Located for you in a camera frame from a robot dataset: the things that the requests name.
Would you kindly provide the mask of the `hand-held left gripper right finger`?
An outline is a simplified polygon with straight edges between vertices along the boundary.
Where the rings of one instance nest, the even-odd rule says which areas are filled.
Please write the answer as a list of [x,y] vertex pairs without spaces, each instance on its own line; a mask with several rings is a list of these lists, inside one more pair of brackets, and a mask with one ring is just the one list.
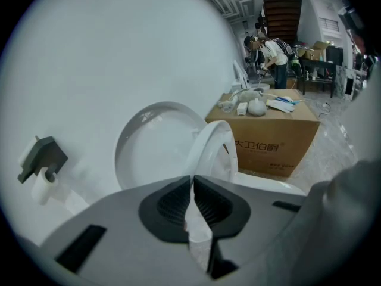
[[293,227],[306,197],[196,176],[195,201],[212,231],[206,273],[194,285],[294,285]]

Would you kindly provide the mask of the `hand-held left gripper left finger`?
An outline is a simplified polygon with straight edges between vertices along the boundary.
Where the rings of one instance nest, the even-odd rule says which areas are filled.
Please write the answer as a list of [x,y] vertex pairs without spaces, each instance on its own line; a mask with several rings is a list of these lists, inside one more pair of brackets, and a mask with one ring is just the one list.
[[79,283],[202,285],[184,229],[189,176],[108,195],[59,226],[42,251]]

